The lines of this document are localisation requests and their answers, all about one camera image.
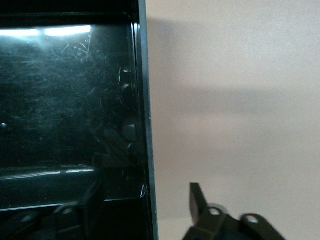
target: black frame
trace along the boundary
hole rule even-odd
[[[121,21],[123,16],[126,16],[136,26],[133,32],[133,39],[139,114],[142,120],[140,129],[142,129],[142,136],[144,136],[141,157],[144,159],[146,187],[143,205],[149,219],[148,239],[157,240],[159,237],[152,147],[145,0],[6,0],[0,3],[0,28],[8,26],[28,27],[39,23],[41,23],[41,26],[58,25],[66,21],[66,19],[68,19],[68,24],[82,24],[87,23],[86,20],[88,18],[99,21],[101,16],[104,16],[108,23],[117,23]]]

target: white wall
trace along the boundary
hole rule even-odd
[[[320,2],[147,0],[160,240],[189,182],[288,240],[320,237]]]

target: black mechanism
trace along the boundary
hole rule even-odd
[[[224,206],[207,204],[198,183],[190,184],[194,223],[183,240],[285,240],[262,216],[248,213],[232,218]]]

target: scratched surface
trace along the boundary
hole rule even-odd
[[[142,131],[131,24],[91,25],[64,36],[45,28],[25,36],[3,30],[0,208],[76,201],[96,169],[104,169],[106,200],[139,198]]]
[[[106,155],[130,165],[138,115],[130,90],[131,26],[0,36],[0,168],[39,162],[92,166]]]

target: black plastic box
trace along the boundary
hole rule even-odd
[[[148,77],[144,0],[0,3],[0,239],[158,239]]]

